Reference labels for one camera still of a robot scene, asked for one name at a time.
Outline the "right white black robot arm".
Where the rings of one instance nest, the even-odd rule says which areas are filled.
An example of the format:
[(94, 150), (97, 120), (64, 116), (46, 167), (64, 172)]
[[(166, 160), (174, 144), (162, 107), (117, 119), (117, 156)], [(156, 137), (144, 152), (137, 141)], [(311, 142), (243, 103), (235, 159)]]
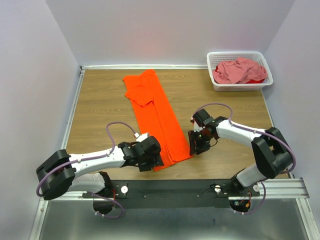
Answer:
[(281, 131), (252, 128), (219, 116), (213, 118), (205, 109), (191, 117), (193, 130), (188, 132), (190, 155), (208, 151), (211, 140), (228, 139), (252, 149), (255, 163), (236, 173), (230, 179), (230, 191), (241, 196), (257, 182), (286, 174), (296, 165), (296, 158)]

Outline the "orange t shirt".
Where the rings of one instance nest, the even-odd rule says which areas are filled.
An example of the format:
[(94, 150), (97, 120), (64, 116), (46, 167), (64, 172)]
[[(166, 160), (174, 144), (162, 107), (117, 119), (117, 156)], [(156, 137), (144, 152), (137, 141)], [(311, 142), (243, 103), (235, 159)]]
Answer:
[(149, 133), (160, 143), (163, 166), (160, 171), (191, 158), (190, 147), (165, 91), (153, 69), (125, 76), (125, 97), (133, 107), (141, 133)]

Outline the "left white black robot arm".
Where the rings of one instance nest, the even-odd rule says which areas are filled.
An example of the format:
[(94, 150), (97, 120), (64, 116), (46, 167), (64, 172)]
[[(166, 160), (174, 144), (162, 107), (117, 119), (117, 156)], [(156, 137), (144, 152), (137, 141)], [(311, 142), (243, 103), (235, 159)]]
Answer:
[(36, 195), (45, 200), (56, 199), (70, 192), (76, 179), (104, 169), (129, 166), (145, 172), (162, 167), (160, 153), (160, 143), (147, 133), (134, 142), (121, 142), (96, 152), (68, 154), (65, 149), (57, 150), (36, 169)]

